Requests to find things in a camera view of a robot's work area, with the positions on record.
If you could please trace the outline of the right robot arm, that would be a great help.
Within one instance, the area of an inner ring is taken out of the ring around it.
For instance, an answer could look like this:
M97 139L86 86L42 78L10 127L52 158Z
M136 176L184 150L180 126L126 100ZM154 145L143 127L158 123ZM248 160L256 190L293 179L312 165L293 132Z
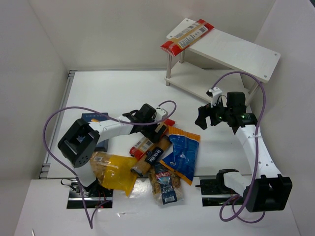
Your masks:
M233 190L239 194L249 212L284 210L292 190L292 181L284 177L274 164L255 114L247 112L245 94L228 92L227 103L223 104L223 94L219 88L206 93L212 101L199 107L195 124L205 130L206 118L210 119L212 126L227 123L244 149L254 179L246 179L236 169L222 169L216 175L219 188L224 192Z

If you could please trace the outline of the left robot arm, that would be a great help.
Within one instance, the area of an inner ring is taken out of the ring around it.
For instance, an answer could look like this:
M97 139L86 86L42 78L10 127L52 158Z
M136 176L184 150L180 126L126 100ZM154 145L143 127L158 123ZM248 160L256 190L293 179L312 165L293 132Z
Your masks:
M63 156L71 163L83 188L87 191L97 185L90 158L98 143L114 137L140 132L153 143L162 137L157 127L168 118L163 108L145 103L139 110L124 113L112 120L86 122L77 119L58 143Z

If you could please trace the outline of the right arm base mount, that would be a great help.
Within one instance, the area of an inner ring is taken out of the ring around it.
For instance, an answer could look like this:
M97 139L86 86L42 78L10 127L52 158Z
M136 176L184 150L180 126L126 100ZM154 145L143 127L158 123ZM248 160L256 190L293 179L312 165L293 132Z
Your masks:
M201 177L199 184L195 185L201 191L201 200L203 207L222 206L230 197L234 197L234 190L221 190L219 184L214 177Z

